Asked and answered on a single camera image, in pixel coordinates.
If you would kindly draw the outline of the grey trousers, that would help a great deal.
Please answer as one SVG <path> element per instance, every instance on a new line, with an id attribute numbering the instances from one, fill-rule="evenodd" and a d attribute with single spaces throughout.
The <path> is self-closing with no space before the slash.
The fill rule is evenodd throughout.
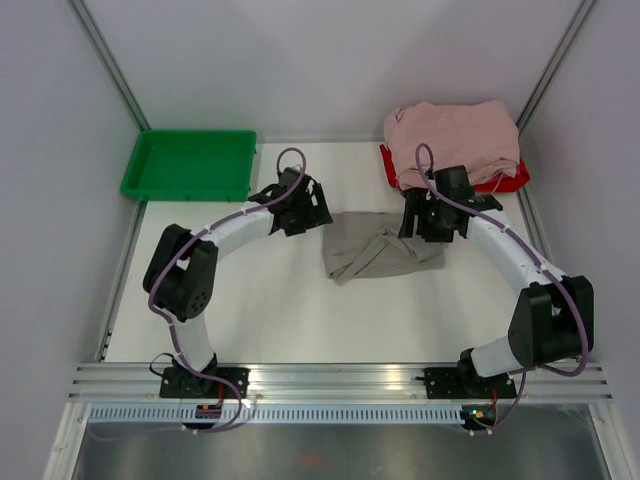
<path id="1" fill-rule="evenodd" d="M 323 228 L 325 275 L 338 285 L 388 278 L 445 266 L 445 246 L 420 237 L 401 238 L 400 213 L 342 212 Z"/>

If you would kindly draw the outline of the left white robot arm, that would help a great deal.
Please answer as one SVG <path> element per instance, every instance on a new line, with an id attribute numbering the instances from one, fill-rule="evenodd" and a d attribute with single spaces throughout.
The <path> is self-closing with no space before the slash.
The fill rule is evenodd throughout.
<path id="1" fill-rule="evenodd" d="M 169 326 L 183 386 L 197 397 L 217 386 L 215 353 L 204 311 L 212 299 L 218 263 L 248 243 L 282 231 L 287 237 L 330 224 L 323 188 L 287 168 L 278 182 L 249 197 L 238 211 L 199 230 L 164 229 L 143 279 L 150 310 Z"/>

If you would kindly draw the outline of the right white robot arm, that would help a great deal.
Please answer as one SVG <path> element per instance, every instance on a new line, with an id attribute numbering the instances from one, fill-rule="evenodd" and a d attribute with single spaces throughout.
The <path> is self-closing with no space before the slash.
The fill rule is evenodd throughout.
<path id="1" fill-rule="evenodd" d="M 462 167 L 436 172 L 424 187 L 404 192 L 399 235 L 427 243 L 450 243 L 460 236 L 479 248 L 517 295 L 507 333 L 461 353 L 456 384 L 480 395 L 492 379 L 578 359 L 565 377 L 579 375 L 594 346 L 594 290 L 584 276 L 570 277 L 552 265 L 511 226 L 502 204 L 476 194 Z"/>

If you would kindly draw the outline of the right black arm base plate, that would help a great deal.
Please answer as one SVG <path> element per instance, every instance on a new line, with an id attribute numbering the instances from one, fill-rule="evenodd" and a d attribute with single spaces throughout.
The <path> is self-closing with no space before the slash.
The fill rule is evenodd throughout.
<path id="1" fill-rule="evenodd" d="M 493 400 L 514 399 L 514 381 L 507 374 L 489 378 L 462 374 L 456 367 L 429 367 L 421 377 L 431 400 Z"/>

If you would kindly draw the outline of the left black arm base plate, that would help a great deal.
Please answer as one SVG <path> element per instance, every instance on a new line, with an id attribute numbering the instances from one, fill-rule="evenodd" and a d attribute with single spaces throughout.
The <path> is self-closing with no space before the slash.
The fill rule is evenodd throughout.
<path id="1" fill-rule="evenodd" d="M 233 399 L 235 393 L 229 386 L 232 384 L 242 398 L 246 397 L 249 386 L 250 370 L 240 367 L 219 367 L 207 375 L 217 376 L 225 380 L 217 381 L 194 376 L 180 365 L 167 367 L 162 374 L 159 396 L 167 399 Z"/>

